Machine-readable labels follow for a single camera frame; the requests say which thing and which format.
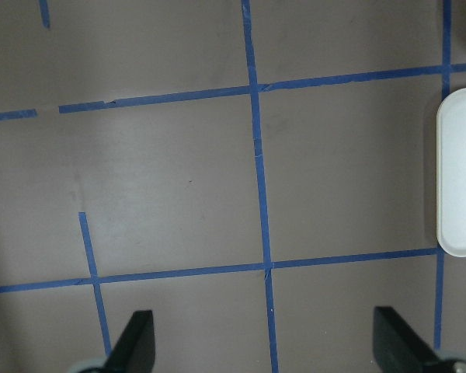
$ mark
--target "white object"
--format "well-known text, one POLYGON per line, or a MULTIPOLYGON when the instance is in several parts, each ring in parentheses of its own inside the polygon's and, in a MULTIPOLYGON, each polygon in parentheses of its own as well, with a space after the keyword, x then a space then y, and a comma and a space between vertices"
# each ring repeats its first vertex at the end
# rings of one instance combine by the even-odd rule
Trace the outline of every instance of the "white object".
POLYGON ((437 238, 454 256, 466 256, 466 89, 440 105, 437 123, 437 238))

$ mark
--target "white tray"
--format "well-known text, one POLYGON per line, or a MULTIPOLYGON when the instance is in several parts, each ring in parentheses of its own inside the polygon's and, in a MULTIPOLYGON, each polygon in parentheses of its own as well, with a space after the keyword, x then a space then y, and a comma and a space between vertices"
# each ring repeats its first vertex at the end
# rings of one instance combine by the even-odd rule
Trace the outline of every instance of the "white tray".
POLYGON ((436 236, 446 252, 466 256, 466 89, 442 102, 436 128, 436 236))

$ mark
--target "metal screw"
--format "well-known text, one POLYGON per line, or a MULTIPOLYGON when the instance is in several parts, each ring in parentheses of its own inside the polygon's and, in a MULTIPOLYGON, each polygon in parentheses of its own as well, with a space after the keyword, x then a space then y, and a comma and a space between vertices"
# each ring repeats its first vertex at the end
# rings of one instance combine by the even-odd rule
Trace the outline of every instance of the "metal screw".
POLYGON ((466 363, 463 361, 454 363, 452 368, 454 369, 454 373, 466 373, 466 363))

